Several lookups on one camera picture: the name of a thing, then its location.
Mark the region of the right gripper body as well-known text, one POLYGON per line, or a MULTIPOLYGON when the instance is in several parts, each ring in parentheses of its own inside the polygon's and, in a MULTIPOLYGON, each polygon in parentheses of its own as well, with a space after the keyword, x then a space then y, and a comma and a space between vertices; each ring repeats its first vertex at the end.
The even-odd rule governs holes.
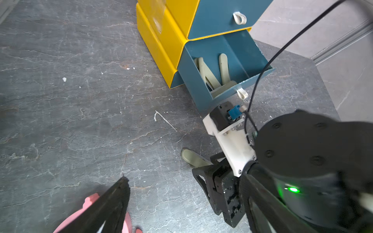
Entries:
POLYGON ((235 228, 245 215, 239 196, 239 178, 223 152, 210 158, 211 165, 192 170, 193 177, 203 189, 214 213, 223 214, 224 221, 235 228))

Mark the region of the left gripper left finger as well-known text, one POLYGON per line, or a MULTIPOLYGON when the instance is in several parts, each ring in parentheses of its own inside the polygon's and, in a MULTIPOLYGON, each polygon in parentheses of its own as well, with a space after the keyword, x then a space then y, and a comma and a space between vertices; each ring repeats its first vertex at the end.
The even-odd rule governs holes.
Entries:
POLYGON ((121 233, 130 199, 129 180, 122 176, 60 233, 121 233))

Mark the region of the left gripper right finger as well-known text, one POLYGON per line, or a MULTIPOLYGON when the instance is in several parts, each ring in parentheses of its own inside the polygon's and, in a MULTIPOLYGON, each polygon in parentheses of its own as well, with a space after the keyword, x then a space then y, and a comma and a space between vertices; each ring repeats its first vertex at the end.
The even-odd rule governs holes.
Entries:
POLYGON ((254 218, 252 205, 256 204, 274 230, 278 233, 315 233, 316 231, 301 221, 282 204, 268 189, 252 175, 240 178, 240 194, 253 233, 264 233, 254 218))

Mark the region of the olive knife long diagonal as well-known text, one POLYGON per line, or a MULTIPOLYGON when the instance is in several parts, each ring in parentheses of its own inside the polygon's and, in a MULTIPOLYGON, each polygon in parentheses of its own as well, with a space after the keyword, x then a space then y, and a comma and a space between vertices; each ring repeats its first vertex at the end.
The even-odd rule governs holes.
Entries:
POLYGON ((195 61, 196 61, 196 64, 198 66, 198 70, 200 72, 201 78, 207 84, 207 86, 211 90, 215 90, 215 89, 221 87, 220 82, 217 80, 217 78, 215 77, 213 72, 210 70, 210 68, 204 62, 203 57, 196 58, 195 61))

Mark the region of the teal drawer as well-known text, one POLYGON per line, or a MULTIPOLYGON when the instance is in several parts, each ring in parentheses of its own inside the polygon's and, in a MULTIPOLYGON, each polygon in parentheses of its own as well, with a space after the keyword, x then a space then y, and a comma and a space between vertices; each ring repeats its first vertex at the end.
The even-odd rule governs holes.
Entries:
POLYGON ((211 110, 272 72, 247 30, 189 41, 178 65, 197 109, 211 110))
POLYGON ((251 27, 271 3, 271 0, 200 1, 188 39, 251 27))

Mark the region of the teal top drawer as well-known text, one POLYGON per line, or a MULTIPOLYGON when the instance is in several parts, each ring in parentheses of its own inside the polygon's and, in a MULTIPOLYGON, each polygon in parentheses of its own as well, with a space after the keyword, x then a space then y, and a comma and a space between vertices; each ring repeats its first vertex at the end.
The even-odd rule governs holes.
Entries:
POLYGON ((271 0, 200 1, 188 39, 251 27, 271 3, 271 0))

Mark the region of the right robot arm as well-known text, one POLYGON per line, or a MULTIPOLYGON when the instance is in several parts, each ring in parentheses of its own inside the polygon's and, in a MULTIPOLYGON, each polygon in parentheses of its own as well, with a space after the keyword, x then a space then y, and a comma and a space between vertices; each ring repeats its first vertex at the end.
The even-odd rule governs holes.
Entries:
POLYGON ((370 233, 373 125, 301 109, 256 129, 250 106, 216 107, 204 119, 222 152, 198 156, 192 174, 217 215, 253 233, 370 233))

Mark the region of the yellow drawer cabinet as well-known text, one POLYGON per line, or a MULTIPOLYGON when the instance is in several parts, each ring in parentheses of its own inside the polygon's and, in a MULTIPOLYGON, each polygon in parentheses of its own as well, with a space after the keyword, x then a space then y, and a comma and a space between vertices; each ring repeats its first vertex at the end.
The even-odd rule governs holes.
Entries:
POLYGON ((199 1, 138 1, 138 30, 167 86, 184 82, 177 71, 199 1))

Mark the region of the pink alarm clock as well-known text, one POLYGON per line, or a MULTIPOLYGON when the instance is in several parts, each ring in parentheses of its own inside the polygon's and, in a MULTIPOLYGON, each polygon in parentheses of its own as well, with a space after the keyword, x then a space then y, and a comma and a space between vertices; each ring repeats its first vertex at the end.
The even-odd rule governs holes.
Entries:
POLYGON ((100 197, 95 193, 85 199, 82 209, 66 218, 56 233, 131 233, 132 222, 128 211, 129 192, 109 190, 100 197))

